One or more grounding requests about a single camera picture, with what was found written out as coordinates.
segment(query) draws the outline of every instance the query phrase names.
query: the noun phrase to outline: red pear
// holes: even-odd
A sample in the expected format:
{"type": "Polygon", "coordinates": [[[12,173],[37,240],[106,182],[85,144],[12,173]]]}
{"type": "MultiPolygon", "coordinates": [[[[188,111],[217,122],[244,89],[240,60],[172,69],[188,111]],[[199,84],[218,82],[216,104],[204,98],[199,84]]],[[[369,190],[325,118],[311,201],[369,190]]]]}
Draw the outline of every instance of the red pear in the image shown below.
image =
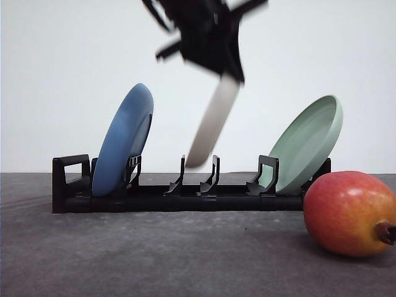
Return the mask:
{"type": "Polygon", "coordinates": [[[304,197],[304,220],[323,248],[351,257],[372,256],[396,241],[396,196],[366,173],[327,173],[304,197]]]}

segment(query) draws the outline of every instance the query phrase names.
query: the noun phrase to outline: pear stem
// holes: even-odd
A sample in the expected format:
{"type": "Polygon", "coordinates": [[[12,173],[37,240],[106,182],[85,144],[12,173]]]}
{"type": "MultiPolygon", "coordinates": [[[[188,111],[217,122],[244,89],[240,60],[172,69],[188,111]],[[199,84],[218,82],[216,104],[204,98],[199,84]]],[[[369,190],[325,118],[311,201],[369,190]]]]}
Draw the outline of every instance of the pear stem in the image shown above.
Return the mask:
{"type": "Polygon", "coordinates": [[[396,225],[389,223],[388,221],[378,223],[374,231],[379,240],[383,243],[391,246],[395,245],[396,241],[396,225]]]}

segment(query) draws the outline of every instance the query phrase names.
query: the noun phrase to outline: black dish rack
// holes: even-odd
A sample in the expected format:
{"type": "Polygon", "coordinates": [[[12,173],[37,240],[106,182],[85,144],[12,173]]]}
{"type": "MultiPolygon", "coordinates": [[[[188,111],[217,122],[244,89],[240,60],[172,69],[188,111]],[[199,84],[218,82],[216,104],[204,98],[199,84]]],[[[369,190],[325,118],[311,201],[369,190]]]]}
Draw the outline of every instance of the black dish rack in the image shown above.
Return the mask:
{"type": "Polygon", "coordinates": [[[183,184],[185,156],[181,158],[180,175],[169,185],[141,185],[139,176],[142,157],[127,161],[124,184],[103,197],[92,195],[92,177],[97,158],[90,164],[88,155],[53,159],[53,213],[66,212],[177,212],[224,210],[302,210],[308,187],[321,175],[331,172],[331,160],[326,159],[319,170],[302,187],[297,196],[277,195],[279,159],[259,156],[257,174],[245,185],[218,184],[220,158],[213,156],[212,173],[205,182],[183,184]],[[81,178],[66,182],[65,167],[82,165],[81,178]],[[267,187],[259,184],[264,165],[272,167],[272,180],[267,187]]]}

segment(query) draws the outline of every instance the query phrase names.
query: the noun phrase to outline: blue plate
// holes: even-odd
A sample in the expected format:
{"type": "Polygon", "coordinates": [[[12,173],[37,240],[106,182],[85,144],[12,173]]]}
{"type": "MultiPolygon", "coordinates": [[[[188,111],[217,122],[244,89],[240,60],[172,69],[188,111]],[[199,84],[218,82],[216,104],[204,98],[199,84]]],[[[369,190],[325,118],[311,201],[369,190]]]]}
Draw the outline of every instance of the blue plate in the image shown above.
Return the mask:
{"type": "Polygon", "coordinates": [[[153,97],[144,84],[137,84],[126,95],[100,149],[92,181],[94,196],[105,196],[122,185],[128,158],[143,151],[153,106],[153,97]]]}

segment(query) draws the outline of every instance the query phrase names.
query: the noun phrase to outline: white plate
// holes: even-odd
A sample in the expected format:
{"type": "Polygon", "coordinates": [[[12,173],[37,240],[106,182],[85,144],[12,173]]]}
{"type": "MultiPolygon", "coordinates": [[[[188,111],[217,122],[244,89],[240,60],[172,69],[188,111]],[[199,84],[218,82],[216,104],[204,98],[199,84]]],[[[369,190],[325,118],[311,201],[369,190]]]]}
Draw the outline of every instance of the white plate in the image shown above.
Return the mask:
{"type": "Polygon", "coordinates": [[[186,160],[186,167],[201,166],[212,152],[228,114],[234,104],[240,83],[223,74],[206,109],[186,160]]]}

